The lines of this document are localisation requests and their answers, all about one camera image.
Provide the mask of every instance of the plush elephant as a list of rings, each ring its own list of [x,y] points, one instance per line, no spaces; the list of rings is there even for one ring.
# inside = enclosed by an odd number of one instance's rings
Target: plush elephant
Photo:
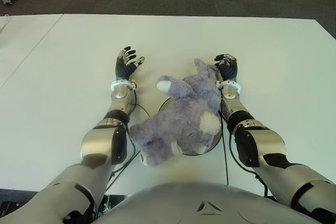
[[[173,101],[140,124],[130,128],[130,136],[141,150],[141,161],[156,166],[182,153],[205,153],[221,130],[218,110],[221,95],[216,86],[217,68],[195,59],[198,74],[177,80],[161,76],[156,88]]]

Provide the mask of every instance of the shoe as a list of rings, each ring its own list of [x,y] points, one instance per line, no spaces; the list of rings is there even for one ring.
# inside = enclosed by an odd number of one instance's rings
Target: shoe
[[[4,4],[7,4],[7,5],[11,5],[12,4],[12,0],[2,0],[2,2]]]

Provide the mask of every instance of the circular base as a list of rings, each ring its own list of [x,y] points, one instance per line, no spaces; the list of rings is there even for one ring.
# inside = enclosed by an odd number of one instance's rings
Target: circular base
[[[159,113],[160,113],[161,111],[164,111],[164,110],[167,108],[167,106],[168,106],[172,101],[173,101],[172,98],[168,98],[164,103],[162,103],[162,105],[161,105],[161,107],[160,107],[160,109],[159,109]],[[214,136],[214,139],[212,140],[211,148],[208,149],[205,153],[207,153],[207,152],[211,151],[213,148],[215,148],[216,145],[218,144],[218,142],[220,141],[221,137],[222,137],[222,133],[221,133],[221,132],[218,132],[217,135],[215,135],[215,136]],[[202,155],[202,154],[199,154],[199,153],[197,153],[197,152],[195,152],[195,151],[190,151],[190,152],[183,153],[183,155],[188,155],[188,156],[198,156],[198,155]]]

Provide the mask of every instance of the silver arm segment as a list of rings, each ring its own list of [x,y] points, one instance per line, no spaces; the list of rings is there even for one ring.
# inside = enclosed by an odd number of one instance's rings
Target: silver arm segment
[[[135,58],[129,56],[129,49],[125,48],[121,54],[127,54],[128,59]],[[85,135],[81,145],[81,163],[66,168],[29,203],[1,218],[1,224],[94,221],[113,169],[127,156],[127,124],[135,106],[136,85],[121,76],[129,77],[135,70],[134,66],[133,63],[119,63],[122,71],[117,73],[117,81],[111,85],[111,107],[104,119]]]
[[[234,80],[218,86],[223,87],[223,117],[240,161],[253,168],[280,203],[322,223],[336,223],[336,185],[308,166],[288,162],[285,142],[250,115]]]

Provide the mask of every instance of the black cable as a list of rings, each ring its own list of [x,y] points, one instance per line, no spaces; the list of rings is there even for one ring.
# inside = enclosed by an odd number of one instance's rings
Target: black cable
[[[135,92],[135,91],[134,91],[134,96],[135,96],[135,105],[134,105],[133,110],[135,109],[136,106],[139,106],[140,108],[143,109],[144,112],[146,112],[146,114],[148,115],[148,117],[150,117],[148,111],[147,111],[143,106],[137,104],[137,95],[136,95],[136,92]],[[111,173],[111,175],[110,175],[110,179],[109,179],[109,182],[108,182],[108,183],[110,183],[110,182],[111,182],[111,178],[114,177],[115,174],[119,172],[119,174],[118,174],[118,175],[116,176],[116,178],[112,181],[112,183],[111,183],[110,185],[107,186],[106,191],[107,191],[108,189],[110,189],[110,187],[111,187],[111,186],[113,185],[113,183],[117,180],[117,178],[120,176],[120,174],[122,174],[122,172],[127,168],[127,166],[129,166],[129,164],[130,164],[130,163],[135,159],[135,157],[138,156],[138,154],[140,153],[140,151],[138,151],[137,153],[135,153],[135,145],[134,145],[134,143],[133,143],[133,141],[132,141],[132,139],[131,139],[131,137],[130,137],[130,131],[129,131],[129,128],[128,128],[127,125],[126,125],[126,131],[127,131],[127,135],[128,135],[128,137],[129,137],[129,139],[130,139],[130,141],[131,141],[131,144],[132,144],[132,146],[133,146],[133,154],[132,154],[132,157],[131,157],[131,158],[130,158],[130,159],[129,159],[129,160],[128,160],[122,167],[120,167],[120,168],[117,169],[117,170],[114,170],[114,171]]]
[[[150,118],[151,116],[149,115],[148,111],[143,107],[141,106],[140,104],[136,104],[137,106],[139,106],[140,108],[143,109],[144,112],[146,112],[147,116]]]
[[[223,147],[224,147],[224,159],[225,159],[225,173],[226,173],[226,183],[227,184],[229,184],[229,175],[228,175],[228,168],[227,168],[227,158],[226,158],[226,147],[225,147],[225,142],[224,142],[224,134],[223,134],[223,129],[224,129],[224,127],[223,127],[223,114],[222,114],[222,109],[223,109],[223,107],[222,107],[222,102],[223,102],[223,99],[221,99],[220,100],[220,107],[221,107],[221,109],[218,111],[219,112],[219,115],[221,116],[220,118],[221,118],[221,127],[220,127],[220,129],[221,129],[221,131],[222,131],[222,135],[221,135],[221,137],[222,137],[222,140],[223,140]]]
[[[262,183],[262,185],[264,186],[264,197],[265,198],[268,198],[268,188],[267,188],[267,185],[266,183],[262,180],[262,178],[259,177],[259,175],[256,173],[256,172],[253,172],[252,170],[248,170],[246,169],[245,167],[243,167],[239,162],[238,160],[236,159],[235,155],[233,154],[233,151],[232,151],[232,134],[230,133],[230,137],[229,137],[229,149],[230,149],[230,153],[231,153],[231,156],[232,158],[234,159],[234,161],[236,162],[236,164],[241,168],[243,169],[244,171],[248,172],[248,173],[251,173],[253,175],[256,176],[256,179],[259,180],[260,183]]]
[[[134,90],[134,107],[133,107],[133,109],[132,109],[132,111],[131,111],[131,113],[130,114],[132,114],[132,112],[135,110],[135,107],[137,106],[137,100],[138,100],[138,98],[137,98],[137,95],[136,95],[137,93],[136,93],[136,91]]]
[[[138,151],[138,153],[135,154],[134,157],[132,157],[130,160],[129,160],[129,163],[126,165],[125,164],[125,167],[121,170],[121,172],[116,176],[116,178],[112,181],[112,183],[107,186],[106,188],[106,191],[108,191],[110,189],[110,187],[114,184],[114,182],[118,179],[118,177],[122,174],[122,172],[127,168],[127,166],[136,158],[136,156],[138,156],[138,154],[140,153],[140,151]]]

